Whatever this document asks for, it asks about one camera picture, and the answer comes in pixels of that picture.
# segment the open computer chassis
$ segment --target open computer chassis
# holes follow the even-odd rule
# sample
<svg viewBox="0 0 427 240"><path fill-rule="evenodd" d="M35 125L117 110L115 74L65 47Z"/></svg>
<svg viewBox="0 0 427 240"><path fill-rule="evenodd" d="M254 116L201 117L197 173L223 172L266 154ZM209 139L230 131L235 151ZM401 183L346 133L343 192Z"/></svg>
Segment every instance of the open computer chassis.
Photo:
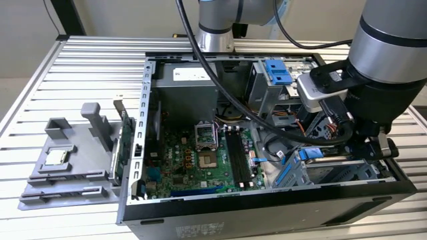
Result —
<svg viewBox="0 0 427 240"><path fill-rule="evenodd" d="M273 135L241 116L194 55L146 57L138 111L115 99L119 122L97 103L82 108L90 124L50 120L21 209L119 202L118 223L141 239L227 239L349 224L417 192L394 159L286 139L270 146L279 158L269 155ZM313 138L335 137L298 91L299 75L325 64L318 54L206 58L266 121L299 133L298 121Z"/></svg>

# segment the label sticker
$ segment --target label sticker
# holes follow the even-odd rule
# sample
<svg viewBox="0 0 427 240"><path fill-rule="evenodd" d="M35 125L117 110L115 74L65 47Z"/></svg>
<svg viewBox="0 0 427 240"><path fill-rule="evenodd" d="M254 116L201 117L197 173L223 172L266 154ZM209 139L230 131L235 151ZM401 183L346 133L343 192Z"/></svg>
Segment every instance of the label sticker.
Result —
<svg viewBox="0 0 427 240"><path fill-rule="evenodd" d="M198 236L218 235L222 233L225 228L225 222L215 222L207 224L178 226L177 235L181 239L194 238Z"/></svg>
<svg viewBox="0 0 427 240"><path fill-rule="evenodd" d="M203 67L182 67L174 69L174 81L211 80Z"/></svg>
<svg viewBox="0 0 427 240"><path fill-rule="evenodd" d="M283 153L282 150L278 151L275 154L278 155L278 157L279 157L281 159L283 159L283 157L286 156L286 154Z"/></svg>

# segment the slotted metal surface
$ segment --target slotted metal surface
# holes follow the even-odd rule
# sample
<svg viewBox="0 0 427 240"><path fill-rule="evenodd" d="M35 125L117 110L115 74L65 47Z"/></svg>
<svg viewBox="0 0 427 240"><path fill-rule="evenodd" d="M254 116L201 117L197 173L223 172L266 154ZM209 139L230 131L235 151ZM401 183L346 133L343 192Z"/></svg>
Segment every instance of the slotted metal surface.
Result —
<svg viewBox="0 0 427 240"><path fill-rule="evenodd" d="M238 52L313 52L286 41L235 40ZM118 204L18 210L53 117L86 123L85 102L99 102L109 120L119 121L113 98L123 94L133 117L139 110L147 51L190 51L187 39L71 37L58 42L45 59L6 119L0 123L0 239L138 239L118 226ZM317 51L325 61L343 60L349 47ZM427 124L413 108L395 120L390 136L401 148L398 162L419 193L373 216L346 226L319 228L251 240L425 240L427 239Z"/></svg>

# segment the wires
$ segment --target wires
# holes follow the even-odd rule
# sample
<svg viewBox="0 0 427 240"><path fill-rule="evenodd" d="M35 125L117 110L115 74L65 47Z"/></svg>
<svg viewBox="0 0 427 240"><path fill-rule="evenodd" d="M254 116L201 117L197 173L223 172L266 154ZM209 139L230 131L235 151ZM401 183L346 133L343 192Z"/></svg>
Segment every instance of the wires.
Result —
<svg viewBox="0 0 427 240"><path fill-rule="evenodd" d="M306 131L305 131L303 125L299 120L297 120L297 124L299 126L301 131L302 131L302 134L306 136Z"/></svg>
<svg viewBox="0 0 427 240"><path fill-rule="evenodd" d="M49 18L51 19L51 22L53 22L54 27L55 27L55 29L57 29L58 35L62 35L62 34L61 34L59 27L57 26L57 24L55 24L55 22L54 22L54 19L53 19L53 16L51 16L50 10L49 10L47 0L43 0L43 4L45 4L45 8L46 8L46 12L47 12Z"/></svg>
<svg viewBox="0 0 427 240"><path fill-rule="evenodd" d="M215 83L219 91L222 92L225 97L229 99L231 104L235 106L235 108L242 112L242 114L245 116L247 116L266 130L269 130L270 132L275 133L282 138L289 138L290 140L293 140L295 142L313 144L313 145L319 145L319 146L331 146L331 145L338 145L338 144L342 144L342 143L347 142L347 140L351 138L353 133L354 133L354 130L353 130L353 128L351 128L351 126L349 124L345 124L342 126L343 130L345 130L343 131L343 136L339 136L333 140L309 138L306 136L286 132L282 129L279 129L278 127L273 126L270 123L267 123L265 121L265 119L262 119L259 116L257 116L250 109L247 109L247 107L239 102L237 97L230 94L230 92L227 91L227 89L222 85L221 80L219 80L219 78L218 78L215 72L213 71L211 66L210 66L210 64L207 62L207 59L203 56L203 53L201 51L201 48L199 48L199 45L198 45L198 41L197 41L197 38L195 38L195 34L194 34L194 31L193 31L193 27L190 25L190 21L189 21L186 9L185 9L183 0L175 0L175 2L177 2L179 16L181 16L181 20L183 22L183 27L186 29L186 33L187 33L187 36L189 36L189 40L190 40L190 43L191 43L191 48L193 48L194 54L195 54L197 58L199 59L199 62L202 64L202 66L203 66L203 69L206 70L206 73L207 73L209 77L211 78L211 81Z"/></svg>
<svg viewBox="0 0 427 240"><path fill-rule="evenodd" d="M330 48L330 47L335 47L335 46L339 46L339 45L345 45L345 44L351 44L351 43L353 43L354 40L338 41L338 42L322 44L322 45L318 45L318 46L306 46L306 45L299 44L299 42L297 42L297 41L294 40L294 38L290 36L286 28L285 28L283 25L282 25L281 17L279 17L279 12L278 12L278 0L274 0L274 1L273 1L273 7L274 7L275 21L278 22L278 26L279 26L281 31L282 31L283 35L286 36L287 40L289 40L297 47L299 47L301 49L309 49L309 50L326 49L326 48Z"/></svg>
<svg viewBox="0 0 427 240"><path fill-rule="evenodd" d="M278 154L270 151L269 145L270 145L274 141L277 141L278 139L281 139L281 137L279 137L278 135L275 135L273 138L269 139L269 141L266 141L266 140L267 140L267 137L269 137L271 134L273 134L273 132L269 133L267 136L265 137L263 150L265 150L266 153L269 153L273 157L278 158L278 157L279 157ZM282 159L279 159L279 160L270 160L270 159L267 159L267 161L277 163L277 162L282 162Z"/></svg>

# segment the blue plastic clip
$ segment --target blue plastic clip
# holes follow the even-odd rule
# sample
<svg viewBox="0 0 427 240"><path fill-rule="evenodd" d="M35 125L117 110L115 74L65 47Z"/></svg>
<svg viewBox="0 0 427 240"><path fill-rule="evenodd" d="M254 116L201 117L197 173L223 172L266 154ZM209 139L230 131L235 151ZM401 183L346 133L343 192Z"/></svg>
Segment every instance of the blue plastic clip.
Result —
<svg viewBox="0 0 427 240"><path fill-rule="evenodd" d="M309 159L318 159L325 156L321 148L318 147L305 148L305 152Z"/></svg>
<svg viewBox="0 0 427 240"><path fill-rule="evenodd" d="M267 158L257 158L257 157L253 157L253 161L254 161L254 162L267 162Z"/></svg>
<svg viewBox="0 0 427 240"><path fill-rule="evenodd" d="M282 60L269 59L265 61L266 71L274 85L291 85L293 77Z"/></svg>

